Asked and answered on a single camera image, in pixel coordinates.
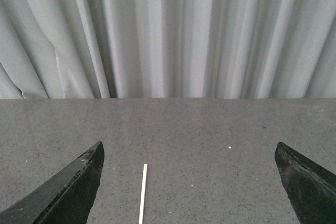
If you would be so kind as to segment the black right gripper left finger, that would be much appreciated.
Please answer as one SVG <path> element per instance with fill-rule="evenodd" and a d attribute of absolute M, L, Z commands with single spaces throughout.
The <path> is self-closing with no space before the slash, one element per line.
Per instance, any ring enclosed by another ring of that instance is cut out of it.
<path fill-rule="evenodd" d="M 102 142 L 1 212 L 1 223 L 86 223 L 104 164 Z"/>

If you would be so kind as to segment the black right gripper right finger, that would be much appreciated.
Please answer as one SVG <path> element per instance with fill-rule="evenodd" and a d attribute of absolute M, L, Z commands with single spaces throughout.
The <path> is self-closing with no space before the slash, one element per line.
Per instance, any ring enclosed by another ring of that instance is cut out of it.
<path fill-rule="evenodd" d="M 335 174 L 283 142 L 275 162 L 300 223 L 335 223 Z"/>

